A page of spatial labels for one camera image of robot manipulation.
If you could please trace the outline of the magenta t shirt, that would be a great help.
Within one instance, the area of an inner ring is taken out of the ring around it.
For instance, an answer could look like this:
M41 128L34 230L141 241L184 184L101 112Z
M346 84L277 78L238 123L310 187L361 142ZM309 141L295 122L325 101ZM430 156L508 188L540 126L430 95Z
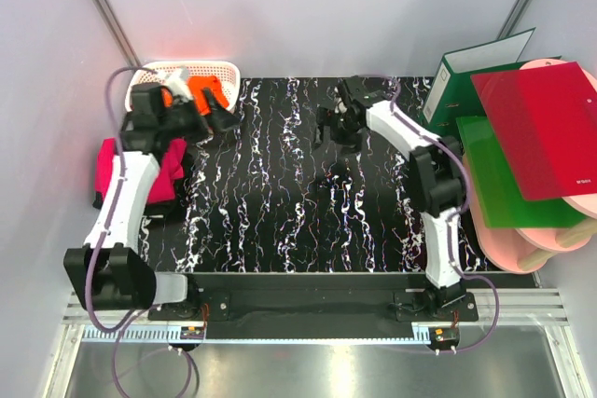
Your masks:
M183 156L187 150L187 142L183 139L174 139L165 153L160 164L160 172L155 180L147 199L148 205L161 204L174 200L174 185L183 179ZM108 187L110 185L113 159L116 155L114 138L104 139L96 160L94 179L95 196L92 206L101 209Z

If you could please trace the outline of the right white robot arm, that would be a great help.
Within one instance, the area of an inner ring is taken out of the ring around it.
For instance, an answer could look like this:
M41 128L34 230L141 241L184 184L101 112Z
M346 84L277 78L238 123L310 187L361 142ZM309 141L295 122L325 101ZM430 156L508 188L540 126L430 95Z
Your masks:
M458 261L458 226L468 210L470 181L460 144L417 124L396 100L366 89L359 77L343 78L335 88L334 104L317 107L313 146L320 147L328 134L343 152L358 153L364 130L380 135L406 160L405 192L423 220L425 277L430 286L418 294L409 312L444 320L466 295Z

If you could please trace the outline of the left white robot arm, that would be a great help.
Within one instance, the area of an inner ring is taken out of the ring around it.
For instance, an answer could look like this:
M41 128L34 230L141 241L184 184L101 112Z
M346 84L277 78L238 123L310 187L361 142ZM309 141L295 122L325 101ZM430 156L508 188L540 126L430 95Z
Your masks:
M100 311L131 315L168 304L177 317L189 320L201 310L201 297L186 275L157 272L142 259L138 234L171 143L226 132L240 120L207 87L200 94L207 105L205 114L194 101L166 104L164 91L159 83L132 88L132 109L116 127L117 153L98 218L83 245L68 249L63 258L81 307L93 322Z

